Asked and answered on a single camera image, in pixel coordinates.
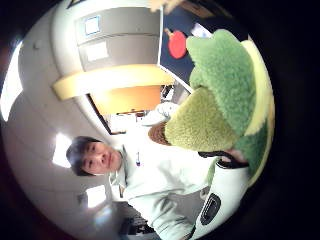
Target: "red object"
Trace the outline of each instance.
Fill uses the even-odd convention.
[[[164,30],[169,36],[168,48],[173,58],[182,58],[186,52],[186,36],[181,31],[170,32],[169,29]]]

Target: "ceiling light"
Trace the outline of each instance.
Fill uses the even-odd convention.
[[[98,206],[107,198],[104,185],[89,188],[86,193],[88,195],[88,208]]]
[[[70,168],[71,165],[66,157],[66,152],[71,140],[65,135],[58,133],[56,136],[56,149],[54,150],[52,162],[61,167]]]
[[[14,101],[23,90],[18,66],[18,58],[21,46],[22,42],[17,45],[13,52],[1,92],[0,108],[2,117],[6,122],[9,119],[10,110]]]

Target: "white hoodie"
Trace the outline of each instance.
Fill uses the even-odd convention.
[[[202,158],[197,152],[157,144],[149,139],[150,127],[127,132],[119,171],[110,174],[111,185],[125,188],[123,195],[163,240],[179,240],[193,224],[177,212],[169,194],[189,194],[206,186],[208,170],[217,158]]]

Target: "dark background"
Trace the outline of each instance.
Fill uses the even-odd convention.
[[[1,2],[1,88],[17,39],[57,2]],[[261,51],[275,96],[276,128],[270,157],[259,181],[247,193],[235,216],[204,239],[314,239],[320,228],[320,21],[316,1],[217,2],[248,29]],[[0,239],[72,240],[42,216],[21,192],[6,162],[2,142],[0,147]]]

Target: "plush frog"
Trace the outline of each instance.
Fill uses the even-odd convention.
[[[210,38],[188,37],[187,50],[195,66],[189,79],[193,92],[150,132],[160,127],[167,144],[198,152],[241,150],[255,174],[270,148],[274,116],[257,47],[221,29]]]

